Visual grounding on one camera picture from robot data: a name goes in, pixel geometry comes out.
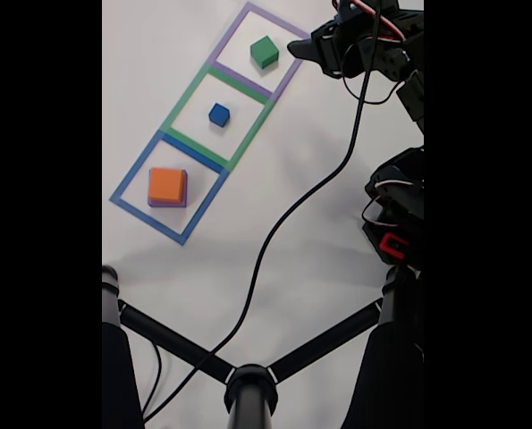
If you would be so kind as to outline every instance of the white surface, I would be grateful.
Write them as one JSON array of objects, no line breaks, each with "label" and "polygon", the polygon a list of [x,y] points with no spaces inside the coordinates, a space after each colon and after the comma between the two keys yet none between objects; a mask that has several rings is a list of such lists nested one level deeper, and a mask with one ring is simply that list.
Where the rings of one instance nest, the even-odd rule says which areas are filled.
[{"label": "white surface", "polygon": [[[223,128],[208,118],[215,103],[230,110]],[[263,109],[258,101],[207,74],[172,127],[229,161]]]},{"label": "white surface", "polygon": [[[186,207],[151,207],[148,205],[148,177],[152,167],[169,167],[186,170],[188,174]],[[142,167],[122,193],[122,199],[150,215],[171,230],[182,234],[198,210],[207,193],[218,180],[218,174],[205,165],[170,146],[165,141],[156,143]]]},{"label": "white surface", "polygon": [[[264,36],[269,36],[280,51],[280,55],[277,62],[262,70],[251,58],[249,47]],[[249,12],[240,27],[233,33],[230,43],[218,56],[218,62],[274,92],[295,59],[287,50],[287,44],[297,39],[298,37],[287,29],[283,29],[256,13]]]},{"label": "white surface", "polygon": [[[260,5],[311,31],[334,16],[330,3]],[[103,263],[118,271],[123,299],[207,349],[237,321],[276,219],[341,162],[356,107],[342,82],[302,64],[184,247],[110,203],[243,4],[103,0]],[[423,2],[401,0],[401,7],[421,9]],[[359,91],[360,82],[351,87]],[[373,73],[367,98],[385,97],[392,85]],[[386,266],[356,218],[368,200],[363,186],[382,162],[422,143],[397,97],[366,106],[353,159],[273,239],[248,318],[220,357],[236,366],[271,364],[380,296]],[[156,358],[147,341],[129,336],[145,400]],[[280,384],[273,428],[341,427],[366,341],[367,333]],[[165,352],[163,360],[152,409],[191,370]],[[225,429],[223,396],[220,383],[197,374],[147,428]]]}]

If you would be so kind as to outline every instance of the orange cube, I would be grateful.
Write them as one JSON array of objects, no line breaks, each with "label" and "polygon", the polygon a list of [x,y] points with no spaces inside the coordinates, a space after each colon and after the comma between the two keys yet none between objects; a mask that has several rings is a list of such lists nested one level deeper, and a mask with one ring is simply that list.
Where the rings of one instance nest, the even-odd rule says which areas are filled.
[{"label": "orange cube", "polygon": [[186,172],[175,168],[151,168],[148,203],[151,206],[185,206]]}]

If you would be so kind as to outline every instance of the blue tape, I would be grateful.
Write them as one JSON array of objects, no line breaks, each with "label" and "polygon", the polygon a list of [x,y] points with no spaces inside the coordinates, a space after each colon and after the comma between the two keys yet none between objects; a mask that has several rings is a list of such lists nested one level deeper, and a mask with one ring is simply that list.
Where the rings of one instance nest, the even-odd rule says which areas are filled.
[{"label": "blue tape", "polygon": [[139,159],[137,159],[134,164],[132,165],[129,172],[126,173],[126,176],[124,176],[124,179],[122,179],[121,184],[114,190],[113,195],[109,198],[109,201],[116,203],[115,200],[118,200],[121,198],[122,193],[126,189],[127,186],[129,186],[129,183],[131,183],[131,180],[134,179],[134,176],[136,176],[137,172],[139,172],[140,167],[144,164],[144,162],[147,160],[148,156],[152,152],[152,150],[155,148],[156,143],[160,141],[164,133],[162,131],[157,131],[155,135],[150,139],[147,146],[144,148],[142,153],[139,156]]},{"label": "blue tape", "polygon": [[131,206],[129,203],[120,198],[117,198],[117,200],[113,202],[123,210],[129,212],[131,215],[138,217],[142,222],[152,226],[155,230],[162,232],[166,237],[173,239],[182,246],[184,245],[186,239],[181,234],[174,230],[171,230],[163,223],[160,223],[156,219],[150,217],[148,214],[141,212],[137,207]]},{"label": "blue tape", "polygon": [[186,228],[184,228],[184,232],[182,233],[184,241],[186,241],[188,237],[192,234],[192,231],[194,231],[194,228],[196,228],[196,225],[198,225],[198,222],[202,218],[202,215],[206,212],[208,206],[210,206],[210,203],[214,199],[215,194],[217,194],[218,190],[222,188],[222,185],[228,178],[228,175],[230,175],[230,172],[228,172],[228,170],[226,169],[223,169],[223,171],[218,176],[218,180],[215,182],[212,189],[208,192],[206,198],[204,198],[204,201],[202,201],[202,204],[200,205],[200,207],[198,207],[198,210],[196,211],[194,216],[192,216],[192,219],[190,219],[188,225],[186,225]]},{"label": "blue tape", "polygon": [[176,147],[178,150],[182,151],[183,153],[185,153],[186,155],[190,156],[191,158],[194,158],[199,163],[201,163],[201,164],[205,165],[206,167],[208,167],[210,170],[213,170],[213,171],[217,172],[218,174],[220,174],[222,172],[222,170],[224,169],[221,165],[215,163],[210,158],[206,158],[205,156],[203,156],[199,152],[197,152],[194,149],[192,149],[190,146],[186,146],[184,143],[182,143],[178,139],[175,139],[174,137],[169,136],[165,132],[163,132],[162,134],[163,134],[162,135],[162,140],[164,140],[170,146]]}]

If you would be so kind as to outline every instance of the red wire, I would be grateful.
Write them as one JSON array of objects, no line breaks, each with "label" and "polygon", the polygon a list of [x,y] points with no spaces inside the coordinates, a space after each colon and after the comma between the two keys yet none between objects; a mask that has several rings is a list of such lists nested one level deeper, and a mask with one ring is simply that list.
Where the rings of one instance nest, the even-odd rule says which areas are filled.
[{"label": "red wire", "polygon": [[[368,5],[361,2],[360,0],[350,0],[350,2],[355,4],[362,11],[366,13],[370,13],[371,15],[375,16],[375,11],[371,9],[371,7],[369,7]],[[335,10],[337,10],[338,8],[337,0],[331,0],[331,4],[335,8]],[[385,25],[387,29],[389,29],[395,34],[397,39],[403,40],[403,41],[405,40],[405,36],[404,34],[402,34],[399,28],[396,25],[394,25],[392,22],[390,22],[388,19],[386,19],[383,15],[381,15],[381,21],[383,22],[383,24]]]}]

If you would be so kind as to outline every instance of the black cable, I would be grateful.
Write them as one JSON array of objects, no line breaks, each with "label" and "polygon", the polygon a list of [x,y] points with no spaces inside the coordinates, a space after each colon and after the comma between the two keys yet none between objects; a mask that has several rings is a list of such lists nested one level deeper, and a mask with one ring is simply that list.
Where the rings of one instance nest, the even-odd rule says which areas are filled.
[{"label": "black cable", "polygon": [[256,281],[258,280],[258,272],[259,267],[262,264],[262,259],[264,258],[264,254],[266,253],[267,246],[269,245],[269,242],[274,237],[277,230],[282,226],[282,223],[299,207],[301,204],[303,204],[309,197],[311,197],[313,194],[315,194],[318,190],[323,188],[327,183],[329,183],[332,179],[339,174],[343,168],[345,168],[345,165],[349,162],[351,156],[353,155],[353,149],[355,148],[355,142],[357,140],[357,135],[359,133],[359,123],[361,121],[361,113],[363,112],[363,102],[365,100],[365,95],[367,93],[367,86],[369,83],[369,76],[371,74],[371,69],[373,69],[373,62],[375,60],[375,52],[376,52],[376,37],[379,31],[379,22],[381,20],[381,0],[378,1],[376,6],[376,14],[375,14],[375,24],[373,26],[373,46],[371,51],[371,61],[369,64],[369,68],[365,73],[365,78],[363,79],[363,85],[361,87],[361,95],[359,98],[359,104],[357,105],[357,113],[355,114],[355,122],[353,123],[353,132],[351,135],[351,142],[349,144],[349,149],[347,150],[347,154],[343,158],[342,162],[339,164],[339,166],[327,177],[325,177],[322,181],[320,181],[316,186],[314,186],[310,191],[308,191],[303,197],[301,197],[298,201],[296,201],[293,206],[291,206],[283,215],[279,218],[279,220],[275,223],[274,228],[267,234],[266,240],[264,241],[264,244],[262,245],[262,248],[259,250],[258,254],[258,260],[256,261],[256,266],[254,267],[254,273],[251,277],[251,282],[249,283],[249,290],[248,290],[248,296],[246,297],[246,303],[244,304],[244,308],[241,311],[240,319],[238,320],[238,323],[233,327],[232,331],[224,338],[217,346],[208,353],[206,357],[204,357],[196,366],[194,366],[194,369],[190,371],[190,373],[187,375],[187,377],[184,379],[182,383],[176,388],[176,390],[168,397],[166,400],[160,404],[150,415],[145,418],[144,423],[148,422],[150,419],[152,419],[154,416],[156,416],[168,403],[173,400],[178,393],[184,388],[186,383],[190,381],[190,379],[194,376],[194,374],[213,356],[215,355],[223,346],[225,346],[229,340],[233,338],[233,336],[239,331],[241,324],[243,323],[244,319],[246,318],[246,315],[248,314],[249,310],[249,304],[251,303],[252,296],[254,295],[254,289],[256,288]]},{"label": "black cable", "polygon": [[162,374],[162,358],[160,357],[160,351],[158,350],[158,346],[153,342],[153,347],[155,348],[156,352],[156,359],[158,359],[158,372],[156,374],[156,380],[155,385],[152,386],[152,391],[150,391],[150,395],[148,395],[147,402],[144,404],[144,407],[142,408],[142,415],[144,416],[144,413],[147,412],[148,404],[152,400],[152,397],[155,394],[156,387],[158,386],[158,382],[160,381],[160,375]]},{"label": "black cable", "polygon": [[[349,88],[349,85],[347,84],[347,79],[345,78],[345,73],[343,72],[343,65],[345,64],[345,58],[347,58],[347,54],[349,53],[349,51],[351,50],[352,47],[356,46],[358,44],[359,41],[356,41],[355,43],[352,43],[348,48],[347,50],[345,51],[345,54],[343,54],[343,58],[341,60],[341,74],[342,74],[342,80],[343,80],[343,85],[345,85],[345,89],[347,89],[347,91],[356,99],[359,100],[359,97],[357,97],[355,95],[355,93],[351,90],[351,88]],[[394,93],[394,90],[396,90],[402,83],[404,82],[404,80],[399,80],[397,83],[394,84],[393,88],[391,89],[391,91],[389,92],[389,95],[381,100],[381,101],[366,101],[365,104],[366,105],[383,105],[385,104],[387,101],[389,101],[389,98],[391,98],[391,96],[393,95]]]}]

